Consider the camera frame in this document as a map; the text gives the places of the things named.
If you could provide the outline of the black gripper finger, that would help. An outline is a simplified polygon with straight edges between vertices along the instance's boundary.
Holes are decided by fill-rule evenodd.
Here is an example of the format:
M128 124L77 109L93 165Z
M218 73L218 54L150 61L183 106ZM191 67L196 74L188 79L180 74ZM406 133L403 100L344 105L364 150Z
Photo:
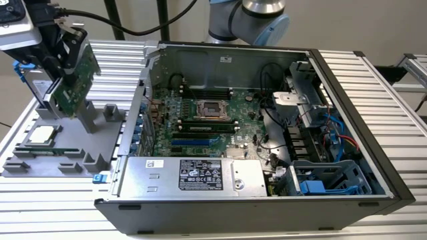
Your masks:
M61 40L67 52L63 60L63 69L65 74L71 74L76 69L88 44L88 32L80 27L71 27L69 30L64 32Z
M51 78L61 78L64 70L59 59L53 56L45 56L41 60L41 67Z

